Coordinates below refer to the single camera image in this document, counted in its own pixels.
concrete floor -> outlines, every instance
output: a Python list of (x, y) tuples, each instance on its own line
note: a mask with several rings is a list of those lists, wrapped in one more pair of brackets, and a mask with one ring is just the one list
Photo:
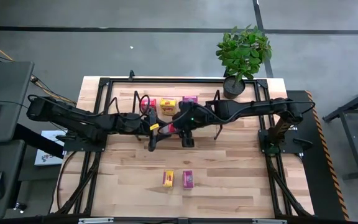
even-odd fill
[[(358, 29), (358, 1), (259, 0), (265, 29)], [(232, 28), (255, 24), (252, 0), (0, 0), (0, 25), (135, 28)], [(221, 77), (216, 58), (222, 34), (0, 32), (0, 48), (35, 62), (34, 74), (55, 92), (77, 100), (85, 75)], [(309, 90), (320, 118), (358, 94), (358, 35), (273, 35), (273, 75), (288, 90)], [(257, 77), (266, 77), (262, 69)], [(42, 92), (31, 85), (28, 94)], [(34, 131), (48, 123), (21, 123)], [(338, 177), (355, 172), (339, 120), (323, 123)], [(339, 178), (351, 220), (358, 221), (358, 180)], [(33, 181), (21, 197), (25, 215), (47, 213), (55, 180)], [(9, 217), (18, 216), (9, 212)]]

potted plant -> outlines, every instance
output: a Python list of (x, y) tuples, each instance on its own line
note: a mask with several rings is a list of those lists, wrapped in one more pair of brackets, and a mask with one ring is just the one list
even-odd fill
[(269, 39), (257, 26), (253, 30), (249, 27), (241, 32), (234, 27), (231, 34), (223, 34), (223, 42), (218, 44), (220, 50), (216, 51), (216, 56), (226, 67), (223, 94), (228, 99), (234, 99), (245, 90), (242, 77), (253, 79), (260, 64), (272, 57)]

red object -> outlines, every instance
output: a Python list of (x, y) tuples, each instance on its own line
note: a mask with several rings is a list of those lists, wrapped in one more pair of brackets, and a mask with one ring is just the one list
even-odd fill
[(182, 100), (184, 101), (184, 102), (195, 102), (195, 103), (197, 103), (197, 96), (184, 96), (183, 98), (182, 98)]
[[(143, 112), (146, 112), (145, 110), (146, 110), (146, 107), (147, 107), (147, 103), (148, 103), (147, 99), (143, 99), (142, 102), (140, 102), (140, 107), (142, 108)], [(157, 111), (156, 104), (157, 104), (156, 99), (150, 99), (149, 108), (153, 108), (155, 111)]]
[(163, 127), (161, 130), (163, 133), (168, 134), (168, 133), (174, 133), (176, 129), (173, 127), (173, 124), (168, 124), (167, 126)]
[(183, 171), (183, 188), (184, 189), (192, 189), (193, 187), (194, 187), (193, 171), (184, 170)]

yellow box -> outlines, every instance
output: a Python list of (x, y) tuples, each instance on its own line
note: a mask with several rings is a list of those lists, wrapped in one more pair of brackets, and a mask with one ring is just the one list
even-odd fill
[(173, 187), (173, 170), (165, 170), (164, 171), (162, 185), (164, 187)]
[(160, 107), (162, 110), (162, 114), (173, 116), (176, 113), (176, 105), (177, 101), (171, 98), (162, 98)]

orange striped edge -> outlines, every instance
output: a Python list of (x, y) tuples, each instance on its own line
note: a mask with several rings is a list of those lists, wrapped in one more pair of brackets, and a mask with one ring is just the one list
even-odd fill
[[(306, 93), (308, 94), (309, 100), (313, 101), (313, 97), (311, 96), (310, 91), (306, 91)], [(324, 138), (323, 129), (321, 127), (321, 123), (320, 123), (320, 120), (318, 118), (316, 108), (313, 108), (312, 112), (313, 112), (313, 115), (314, 115), (314, 119), (316, 120), (317, 130), (318, 130), (319, 135), (320, 135), (321, 144), (323, 145), (324, 153), (325, 153), (325, 156), (326, 156), (326, 159), (327, 159), (327, 164), (329, 166), (329, 171), (331, 172), (331, 177), (333, 178), (333, 181), (334, 181), (334, 186), (336, 188), (336, 193), (338, 194), (339, 203), (342, 206), (342, 212), (343, 212), (344, 218), (345, 218), (346, 221), (349, 221), (350, 219), (349, 219), (349, 215), (347, 214), (345, 201), (343, 199), (341, 188), (339, 186), (339, 182), (338, 182), (338, 179), (336, 177), (336, 173), (335, 173), (334, 166), (333, 166), (333, 160), (331, 159), (331, 156), (329, 155), (327, 142), (326, 142), (326, 139)]]

